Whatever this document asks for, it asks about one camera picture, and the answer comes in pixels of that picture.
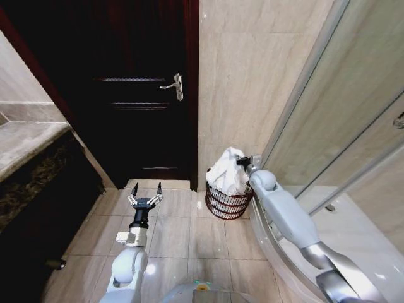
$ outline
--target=door frame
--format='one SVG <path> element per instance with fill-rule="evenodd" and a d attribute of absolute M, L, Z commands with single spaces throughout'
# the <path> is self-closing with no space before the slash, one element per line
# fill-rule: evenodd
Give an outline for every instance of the door frame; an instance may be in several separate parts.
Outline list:
<path fill-rule="evenodd" d="M 189 99 L 187 117 L 190 127 L 189 181 L 191 183 L 191 189 L 196 191 L 198 187 L 199 0 L 182 0 L 182 2 L 184 5 L 186 47 L 186 91 Z M 57 108 L 65 116 L 66 120 L 70 123 L 84 143 L 86 143 L 90 134 L 85 131 L 85 126 L 81 125 L 79 120 L 70 110 L 68 103 L 62 98 L 58 89 L 41 67 L 34 54 L 30 51 L 23 37 L 15 29 L 13 23 L 7 17 L 6 12 L 1 6 L 0 30 L 3 31 L 3 34 L 48 93 Z M 114 180 L 114 176 L 110 176 L 110 178 L 116 187 L 122 188 L 125 186 L 122 182 Z"/>

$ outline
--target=tiled floor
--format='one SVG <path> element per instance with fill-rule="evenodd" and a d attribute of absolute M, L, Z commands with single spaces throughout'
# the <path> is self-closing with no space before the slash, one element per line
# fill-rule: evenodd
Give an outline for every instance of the tiled floor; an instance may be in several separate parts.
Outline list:
<path fill-rule="evenodd" d="M 177 284 L 193 280 L 247 292 L 262 303 L 300 302 L 265 259 L 247 212 L 240 219 L 220 220 L 206 208 L 204 192 L 166 188 L 163 182 L 163 201 L 149 216 L 143 302 L 158 302 Z M 44 302 L 100 300 L 112 262 L 123 249 L 114 241 L 116 233 L 133 220 L 126 199 L 130 190 L 108 189 L 99 197 L 66 251 L 66 267 L 52 274 Z M 155 189 L 138 191 L 138 197 L 154 194 Z"/>

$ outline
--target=wastebasket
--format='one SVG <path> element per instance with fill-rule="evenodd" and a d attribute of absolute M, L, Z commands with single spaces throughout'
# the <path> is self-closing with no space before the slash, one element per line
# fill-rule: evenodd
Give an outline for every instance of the wastebasket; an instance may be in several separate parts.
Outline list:
<path fill-rule="evenodd" d="M 216 217 L 224 220 L 234 220 L 241 217 L 253 198 L 253 195 L 254 191 L 249 183 L 247 183 L 244 194 L 229 196 L 211 187 L 206 182 L 206 206 Z"/>

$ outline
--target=shower enclosure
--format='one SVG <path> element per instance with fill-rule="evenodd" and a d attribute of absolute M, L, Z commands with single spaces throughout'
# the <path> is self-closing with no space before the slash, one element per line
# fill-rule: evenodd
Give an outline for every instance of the shower enclosure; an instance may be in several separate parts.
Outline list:
<path fill-rule="evenodd" d="M 404 298 L 403 15 L 404 1 L 335 1 L 263 155 L 321 240 L 391 303 Z M 275 269 L 304 302 L 324 300 L 321 270 L 253 207 Z"/>

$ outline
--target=door threshold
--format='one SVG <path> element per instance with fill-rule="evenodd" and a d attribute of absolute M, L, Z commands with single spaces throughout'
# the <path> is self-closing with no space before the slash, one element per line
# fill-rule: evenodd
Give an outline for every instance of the door threshold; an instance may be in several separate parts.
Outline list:
<path fill-rule="evenodd" d="M 139 188 L 142 189 L 155 189 L 158 183 L 162 183 L 163 189 L 190 189 L 191 185 L 189 180 L 160 180 L 160 179 L 129 179 L 125 188 L 134 187 L 136 183 L 139 183 Z"/>

